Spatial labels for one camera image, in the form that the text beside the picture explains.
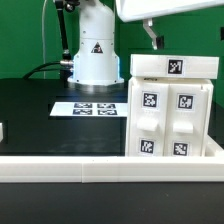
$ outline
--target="black cable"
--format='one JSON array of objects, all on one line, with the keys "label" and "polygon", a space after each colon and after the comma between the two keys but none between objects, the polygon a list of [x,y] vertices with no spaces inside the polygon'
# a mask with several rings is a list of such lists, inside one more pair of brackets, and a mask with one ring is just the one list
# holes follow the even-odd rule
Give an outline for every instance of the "black cable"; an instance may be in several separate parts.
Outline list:
[{"label": "black cable", "polygon": [[28,72],[26,75],[24,75],[23,79],[26,79],[26,80],[29,79],[29,77],[33,73],[41,70],[42,68],[45,68],[45,67],[48,67],[48,66],[51,66],[51,65],[58,65],[58,64],[60,65],[60,61],[54,61],[54,62],[49,62],[49,63],[43,64],[43,65],[40,65],[40,66],[36,67],[35,69],[33,69],[32,71]]}]

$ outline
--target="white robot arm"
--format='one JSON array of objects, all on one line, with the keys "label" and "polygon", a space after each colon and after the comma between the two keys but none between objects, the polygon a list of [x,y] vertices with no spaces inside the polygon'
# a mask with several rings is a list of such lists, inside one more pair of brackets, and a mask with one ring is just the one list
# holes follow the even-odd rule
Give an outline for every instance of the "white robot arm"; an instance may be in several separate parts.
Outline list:
[{"label": "white robot arm", "polygon": [[[119,57],[114,52],[114,12],[99,0],[55,0],[58,10],[62,39],[67,39],[61,19],[61,6],[72,11],[79,8],[80,43],[74,56],[73,74],[68,78],[69,87],[87,92],[105,92],[123,88],[124,80],[119,76]],[[67,41],[63,41],[63,59],[70,60]]]}]

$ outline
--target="white container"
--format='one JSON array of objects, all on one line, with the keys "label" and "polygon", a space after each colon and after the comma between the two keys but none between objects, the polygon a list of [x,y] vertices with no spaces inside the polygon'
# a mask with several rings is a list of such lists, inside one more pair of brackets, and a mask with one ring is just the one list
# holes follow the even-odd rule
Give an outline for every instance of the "white container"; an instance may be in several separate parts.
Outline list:
[{"label": "white container", "polygon": [[212,91],[206,79],[132,77],[126,156],[204,156]]}]

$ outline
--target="white box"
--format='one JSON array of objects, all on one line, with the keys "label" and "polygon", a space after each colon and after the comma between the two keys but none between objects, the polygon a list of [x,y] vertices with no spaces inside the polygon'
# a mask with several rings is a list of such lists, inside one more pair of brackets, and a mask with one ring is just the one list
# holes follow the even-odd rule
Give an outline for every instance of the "white box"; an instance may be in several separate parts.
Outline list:
[{"label": "white box", "polygon": [[131,55],[131,75],[217,79],[218,57]]},{"label": "white box", "polygon": [[[204,156],[212,91],[205,79],[132,77],[126,155]],[[146,102],[154,107],[144,106]]]}]

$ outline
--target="metal bracket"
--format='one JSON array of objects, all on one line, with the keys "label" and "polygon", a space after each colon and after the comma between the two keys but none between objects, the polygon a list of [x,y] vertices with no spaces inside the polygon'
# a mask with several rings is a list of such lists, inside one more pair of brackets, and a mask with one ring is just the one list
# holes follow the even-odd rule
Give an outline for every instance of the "metal bracket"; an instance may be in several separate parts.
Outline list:
[{"label": "metal bracket", "polygon": [[163,49],[164,48],[164,37],[158,36],[153,30],[152,27],[153,22],[152,19],[144,19],[143,20],[143,28],[148,33],[148,35],[152,38],[152,47],[154,50]]}]

